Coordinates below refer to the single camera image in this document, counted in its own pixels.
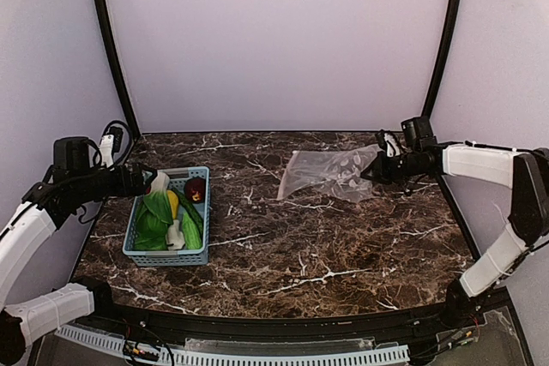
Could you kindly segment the clear zip top bag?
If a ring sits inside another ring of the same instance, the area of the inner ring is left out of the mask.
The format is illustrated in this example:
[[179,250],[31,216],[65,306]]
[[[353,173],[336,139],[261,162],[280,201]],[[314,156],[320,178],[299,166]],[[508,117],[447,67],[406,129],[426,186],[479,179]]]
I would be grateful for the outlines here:
[[370,199],[373,183],[360,175],[375,160],[377,152],[376,145],[349,151],[293,151],[278,188],[277,200],[285,200],[294,192],[307,188],[354,203]]

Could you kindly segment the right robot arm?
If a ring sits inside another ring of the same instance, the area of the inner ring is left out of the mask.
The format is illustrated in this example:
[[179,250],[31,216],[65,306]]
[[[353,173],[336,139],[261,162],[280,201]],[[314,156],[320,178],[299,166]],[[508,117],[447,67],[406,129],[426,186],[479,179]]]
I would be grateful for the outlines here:
[[440,320],[455,327],[547,237],[548,151],[428,140],[405,152],[384,148],[361,174],[383,184],[424,175],[449,182],[468,223],[499,219],[486,235],[474,230],[474,239],[484,242],[482,253],[447,288]]

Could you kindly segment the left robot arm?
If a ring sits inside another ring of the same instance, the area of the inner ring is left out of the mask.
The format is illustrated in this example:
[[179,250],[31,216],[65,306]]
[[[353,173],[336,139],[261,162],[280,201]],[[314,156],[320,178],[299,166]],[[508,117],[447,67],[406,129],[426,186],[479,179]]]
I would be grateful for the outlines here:
[[157,177],[143,164],[113,161],[112,135],[95,144],[87,137],[55,141],[53,163],[23,197],[1,231],[1,363],[14,365],[37,339],[93,313],[114,310],[110,286],[84,277],[23,303],[7,297],[43,243],[89,202],[143,195]]

